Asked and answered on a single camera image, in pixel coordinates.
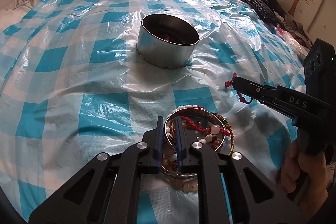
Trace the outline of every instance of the red cord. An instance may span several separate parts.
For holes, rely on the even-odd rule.
[[[200,128],[198,127],[190,118],[186,116],[181,116],[181,119],[185,120],[193,129],[199,131],[199,132],[207,132],[210,133],[211,129],[210,128]],[[221,128],[219,130],[220,133],[225,134],[226,136],[230,136],[230,133]]]
[[[238,75],[236,74],[235,71],[233,72],[232,79],[231,79],[230,81],[225,82],[225,87],[226,87],[226,88],[228,88],[228,87],[230,87],[230,86],[232,85],[232,81],[233,81],[233,78],[234,78],[234,77],[238,77]],[[245,99],[245,98],[242,96],[242,94],[241,94],[240,92],[238,92],[238,91],[237,91],[237,95],[238,95],[238,97],[239,97],[239,101],[241,101],[241,102],[244,103],[244,104],[249,105],[249,104],[251,104],[252,101],[253,101],[253,98],[251,98],[250,101],[246,101],[246,99]]]

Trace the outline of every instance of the finger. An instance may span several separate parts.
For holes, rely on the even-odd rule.
[[[281,171],[280,183],[288,193],[293,192],[296,188],[295,181],[293,181],[284,171]]]
[[[288,194],[288,192],[287,192],[286,189],[282,186],[281,183],[278,183],[277,188],[278,188],[282,193],[284,193],[285,195]]]
[[[308,221],[316,212],[321,208],[323,203],[328,197],[327,190],[324,190],[319,196],[305,196],[299,202],[298,207],[304,213],[306,220]]]
[[[295,159],[299,155],[299,150],[297,147],[297,142],[294,140],[290,145],[286,152],[286,157],[289,157],[291,159]]]
[[[327,186],[327,167],[324,153],[319,153],[317,156],[300,153],[298,163],[311,179],[310,190],[313,192],[324,191]]]
[[[283,171],[289,175],[289,177],[294,181],[300,176],[300,167],[296,160],[292,158],[285,158],[285,163],[282,167]]]

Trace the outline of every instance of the screw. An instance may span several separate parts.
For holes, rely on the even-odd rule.
[[[140,143],[138,143],[136,146],[137,146],[137,148],[139,148],[139,149],[145,149],[145,148],[147,148],[148,144],[145,143],[145,142],[140,142]]]
[[[239,152],[233,152],[233,153],[231,154],[231,157],[232,157],[234,160],[240,160],[240,159],[242,158],[242,155],[241,155],[241,153],[239,153]]]
[[[107,154],[106,153],[100,153],[100,154],[98,154],[97,159],[102,160],[102,161],[106,160],[107,159]]]
[[[193,146],[193,148],[195,148],[195,149],[200,149],[200,148],[202,148],[203,144],[200,143],[200,142],[194,142],[194,143],[192,144],[192,146]]]

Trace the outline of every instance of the blue checkered bedsheet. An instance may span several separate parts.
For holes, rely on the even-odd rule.
[[[198,30],[186,67],[162,70],[137,55],[151,13]],[[296,130],[258,102],[240,103],[224,87],[234,71],[305,91],[296,55],[239,0],[41,0],[0,34],[0,186],[28,219],[97,153],[123,152],[185,104],[227,117],[236,150],[274,179]],[[197,209],[197,193],[143,178],[138,223],[195,223]]]

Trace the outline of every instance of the plastic sheet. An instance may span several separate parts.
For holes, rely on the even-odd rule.
[[[151,13],[199,32],[186,67],[163,70],[138,56]],[[274,180],[296,129],[258,102],[240,103],[224,82],[236,71],[305,91],[297,56],[239,0],[41,0],[0,34],[0,64],[0,186],[25,219],[99,152],[123,152],[179,105],[226,117],[235,150]],[[196,223],[197,199],[144,176],[138,223]]]
[[[278,28],[278,30],[280,34],[282,34],[288,46],[293,50],[303,64],[304,59],[308,55],[308,49],[306,50],[303,46],[301,46],[289,32],[280,28]]]

